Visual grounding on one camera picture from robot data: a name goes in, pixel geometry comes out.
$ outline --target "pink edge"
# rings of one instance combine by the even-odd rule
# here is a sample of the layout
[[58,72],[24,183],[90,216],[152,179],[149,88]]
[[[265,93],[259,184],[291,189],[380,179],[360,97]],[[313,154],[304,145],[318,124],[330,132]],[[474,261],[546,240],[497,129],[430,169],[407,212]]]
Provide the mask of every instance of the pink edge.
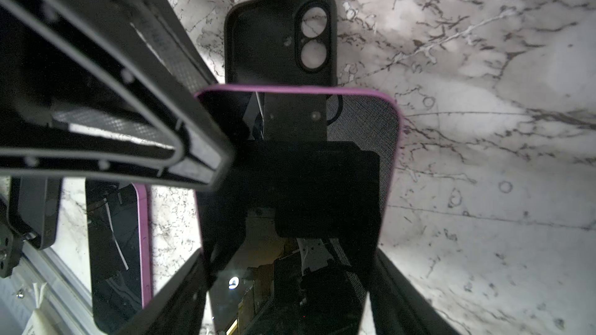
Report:
[[370,96],[370,97],[377,97],[381,100],[387,101],[391,107],[395,110],[395,113],[398,116],[398,129],[397,129],[397,145],[395,145],[395,149],[393,150],[393,171],[391,172],[390,179],[388,182],[388,189],[387,197],[385,197],[385,205],[383,207],[383,214],[384,210],[387,207],[387,202],[389,201],[389,193],[391,192],[391,184],[393,181],[393,172],[395,171],[395,165],[398,161],[399,155],[399,145],[402,142],[402,130],[401,125],[403,122],[403,115],[398,108],[398,105],[395,100],[393,100],[389,95],[383,92],[370,90],[367,88],[346,88],[346,87],[317,87],[317,86],[241,86],[237,84],[216,84],[213,86],[209,86],[204,90],[201,90],[195,93],[194,98],[198,99],[202,93],[205,92],[213,92],[213,91],[232,91],[232,92],[267,92],[267,93],[294,93],[294,94],[343,94],[343,95],[351,95],[351,96]]
[[151,249],[149,246],[149,207],[145,184],[134,183],[137,191],[137,210],[139,220],[139,259],[141,261],[141,303],[143,308],[153,296],[151,290]]

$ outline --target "black cable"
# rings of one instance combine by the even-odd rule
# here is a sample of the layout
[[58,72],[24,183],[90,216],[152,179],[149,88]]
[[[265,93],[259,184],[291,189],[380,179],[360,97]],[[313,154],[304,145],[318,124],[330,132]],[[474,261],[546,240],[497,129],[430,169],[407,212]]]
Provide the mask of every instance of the black cable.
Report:
[[341,94],[337,95],[337,111],[336,114],[333,116],[333,118],[329,119],[327,121],[327,125],[331,125],[333,124],[333,122],[337,121],[339,119],[339,115],[341,114],[341,111],[343,110],[343,96]]

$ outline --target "marble surface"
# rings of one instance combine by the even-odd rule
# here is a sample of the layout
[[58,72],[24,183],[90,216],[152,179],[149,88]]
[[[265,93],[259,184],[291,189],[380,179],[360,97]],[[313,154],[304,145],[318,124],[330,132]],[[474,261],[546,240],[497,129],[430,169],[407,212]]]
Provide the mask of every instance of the marble surface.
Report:
[[[244,0],[169,1],[223,82]],[[339,83],[404,115],[381,248],[463,334],[596,333],[595,0],[336,3]]]

